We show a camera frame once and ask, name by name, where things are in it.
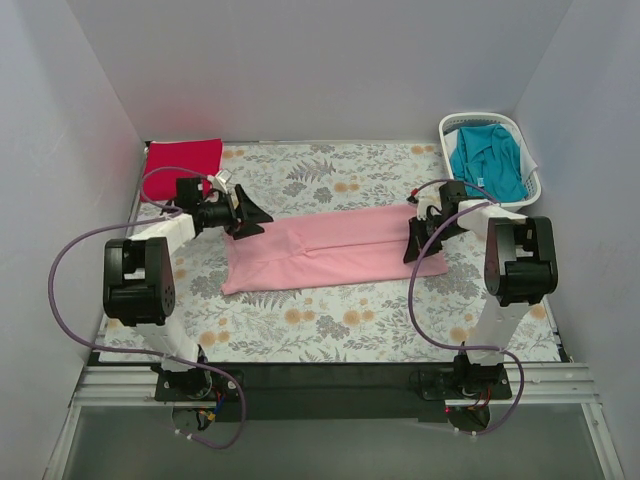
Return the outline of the pink t shirt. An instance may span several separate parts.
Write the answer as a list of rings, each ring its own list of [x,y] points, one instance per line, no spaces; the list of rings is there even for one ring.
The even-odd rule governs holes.
[[[391,205],[284,218],[226,241],[225,295],[407,279],[415,209]]]

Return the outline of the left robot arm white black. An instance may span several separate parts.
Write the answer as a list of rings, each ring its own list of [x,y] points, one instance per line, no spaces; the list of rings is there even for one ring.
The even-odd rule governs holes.
[[[265,232],[271,215],[257,206],[239,184],[227,187],[228,175],[185,177],[175,181],[171,205],[180,214],[124,239],[113,239],[104,250],[103,307],[109,318],[140,334],[160,354],[158,375],[166,385],[193,400],[213,389],[212,373],[202,347],[183,323],[172,316],[176,290],[171,255],[203,230],[221,227],[227,237],[241,240]]]

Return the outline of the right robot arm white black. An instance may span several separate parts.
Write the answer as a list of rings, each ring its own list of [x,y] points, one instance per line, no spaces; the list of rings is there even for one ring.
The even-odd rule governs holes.
[[[504,366],[515,360],[508,351],[518,325],[558,284],[558,267],[549,218],[510,212],[483,188],[441,179],[440,203],[431,204],[415,188],[407,200],[416,208],[409,221],[404,262],[418,271],[445,241],[474,232],[485,241],[484,283],[487,298],[475,330],[457,345],[430,339],[453,352],[454,359],[413,374],[425,400],[469,399],[474,407],[491,399],[508,399],[511,388]]]

